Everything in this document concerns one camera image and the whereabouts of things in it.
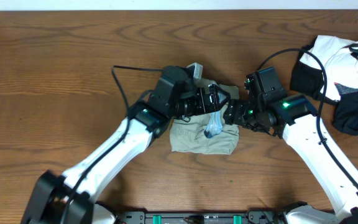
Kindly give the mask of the khaki green shorts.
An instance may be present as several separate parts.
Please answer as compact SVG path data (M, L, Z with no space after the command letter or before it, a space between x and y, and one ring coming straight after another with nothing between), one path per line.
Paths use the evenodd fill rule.
M218 112L174 119L170 128L172 151L230 155L237 147L239 128L225 123L226 109L224 105Z

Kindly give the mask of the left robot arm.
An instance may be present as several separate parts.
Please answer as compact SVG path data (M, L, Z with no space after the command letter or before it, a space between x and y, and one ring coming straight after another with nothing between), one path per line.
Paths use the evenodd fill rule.
M115 223L117 217L97 200L110 181L168 128L171 119L219 111L230 94L217 84L196 86L202 68L167 66L153 90L133 105L116 131L86 159L61 175L46 171L37 180L21 222Z

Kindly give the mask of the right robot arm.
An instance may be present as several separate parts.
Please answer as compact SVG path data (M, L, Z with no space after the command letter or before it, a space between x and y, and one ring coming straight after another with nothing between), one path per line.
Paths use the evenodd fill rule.
M255 132L283 139L322 186L333 212L304 202L289 205L275 223L358 223L358 170L328 133L304 95L288 96L273 67L247 76L247 100L230 100L223 118Z

